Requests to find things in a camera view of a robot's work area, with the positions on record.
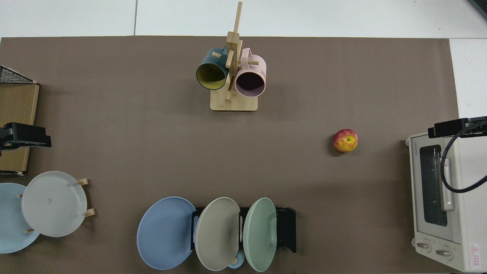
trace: oven window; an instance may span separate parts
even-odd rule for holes
[[[447,226],[447,212],[441,209],[440,145],[420,148],[419,158],[425,221],[435,225]]]

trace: warning label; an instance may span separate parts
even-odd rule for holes
[[[478,244],[470,244],[470,262],[471,266],[481,267],[480,264],[480,247]]]

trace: wire basket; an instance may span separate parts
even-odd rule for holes
[[[4,66],[0,66],[0,84],[38,84],[24,75]]]

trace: white toaster oven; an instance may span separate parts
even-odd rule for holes
[[[487,272],[487,184],[452,193],[442,183],[440,157],[451,137],[409,137],[414,239],[419,254],[463,272]],[[445,177],[465,188],[487,174],[487,137],[457,139]]]

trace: mug handle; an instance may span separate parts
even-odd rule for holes
[[[252,52],[250,51],[250,48],[244,48],[242,50],[242,57],[240,58],[240,64],[242,65],[242,68],[250,69],[248,65],[248,58],[251,56],[252,56]]]

